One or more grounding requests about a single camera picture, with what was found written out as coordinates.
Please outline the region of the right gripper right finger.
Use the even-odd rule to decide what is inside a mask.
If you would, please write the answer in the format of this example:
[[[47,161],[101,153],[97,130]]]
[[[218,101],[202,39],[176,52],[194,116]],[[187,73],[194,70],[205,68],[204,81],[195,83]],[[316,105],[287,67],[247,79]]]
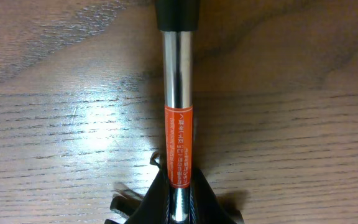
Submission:
[[[241,212],[219,203],[206,177],[199,168],[192,168],[190,223],[244,224]]]

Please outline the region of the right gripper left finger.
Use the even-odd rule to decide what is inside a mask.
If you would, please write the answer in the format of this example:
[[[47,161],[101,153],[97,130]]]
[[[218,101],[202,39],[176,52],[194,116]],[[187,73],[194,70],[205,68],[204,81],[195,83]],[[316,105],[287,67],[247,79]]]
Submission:
[[[161,224],[168,221],[169,186],[160,170],[144,196],[125,189],[112,196],[110,211],[124,219],[125,224]]]

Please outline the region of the small claw hammer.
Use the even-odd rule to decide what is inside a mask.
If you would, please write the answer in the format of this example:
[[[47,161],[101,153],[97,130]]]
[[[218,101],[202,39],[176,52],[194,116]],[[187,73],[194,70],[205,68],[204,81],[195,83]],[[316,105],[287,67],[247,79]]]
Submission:
[[[170,223],[191,222],[193,33],[199,1],[156,0],[163,40],[165,140]]]

